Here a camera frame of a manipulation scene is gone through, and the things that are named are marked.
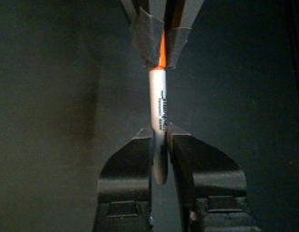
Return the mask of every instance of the dark background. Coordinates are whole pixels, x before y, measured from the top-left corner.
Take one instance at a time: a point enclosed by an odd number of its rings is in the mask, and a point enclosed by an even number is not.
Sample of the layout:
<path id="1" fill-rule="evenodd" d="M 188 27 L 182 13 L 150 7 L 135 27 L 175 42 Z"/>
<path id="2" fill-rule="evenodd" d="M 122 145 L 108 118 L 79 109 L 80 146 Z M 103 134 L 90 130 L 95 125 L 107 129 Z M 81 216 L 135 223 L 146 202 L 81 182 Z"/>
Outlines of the dark background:
<path id="1" fill-rule="evenodd" d="M 170 121 L 242 165 L 266 232 L 299 232 L 284 6 L 207 0 L 167 74 Z M 148 71 L 131 40 L 119 0 L 0 1 L 0 232 L 91 231 L 98 174 L 150 124 Z M 155 197 L 156 231 L 180 231 L 174 191 Z"/>

